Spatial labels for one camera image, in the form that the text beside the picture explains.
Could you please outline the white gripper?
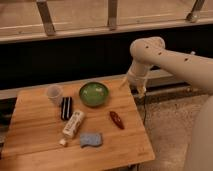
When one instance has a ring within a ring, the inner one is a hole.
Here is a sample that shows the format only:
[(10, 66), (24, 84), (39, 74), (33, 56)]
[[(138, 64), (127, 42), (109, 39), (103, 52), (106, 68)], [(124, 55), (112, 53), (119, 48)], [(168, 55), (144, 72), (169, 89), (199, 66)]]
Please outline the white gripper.
[(146, 94), (148, 71), (134, 73), (132, 70), (128, 70), (127, 77), (124, 77), (119, 88), (122, 88), (129, 82), (131, 85), (138, 87), (137, 91), (140, 98), (143, 98)]

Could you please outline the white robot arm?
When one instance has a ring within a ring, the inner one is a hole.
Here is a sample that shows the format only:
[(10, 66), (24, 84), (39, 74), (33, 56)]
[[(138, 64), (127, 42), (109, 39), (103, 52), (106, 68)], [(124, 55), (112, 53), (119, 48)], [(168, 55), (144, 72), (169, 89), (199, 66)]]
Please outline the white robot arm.
[(122, 85), (128, 82), (145, 93), (148, 72), (158, 66), (209, 95), (196, 116), (183, 171), (213, 171), (213, 59), (166, 50), (161, 37), (134, 40), (130, 54)]

